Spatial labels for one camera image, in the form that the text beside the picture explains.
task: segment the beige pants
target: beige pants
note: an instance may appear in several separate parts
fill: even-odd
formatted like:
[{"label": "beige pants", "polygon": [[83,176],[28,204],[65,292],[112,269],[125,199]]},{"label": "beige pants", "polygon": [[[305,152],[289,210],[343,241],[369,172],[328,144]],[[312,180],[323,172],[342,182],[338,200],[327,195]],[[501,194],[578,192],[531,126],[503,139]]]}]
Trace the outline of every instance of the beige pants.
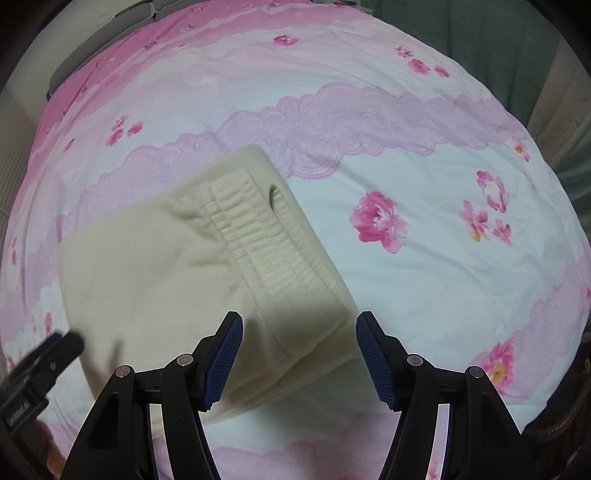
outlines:
[{"label": "beige pants", "polygon": [[118,365],[139,372],[192,352],[229,310],[244,319],[243,342],[206,421],[359,355],[355,304],[258,147],[75,232],[60,246],[59,279],[70,327],[86,339],[82,364],[95,395]]}]

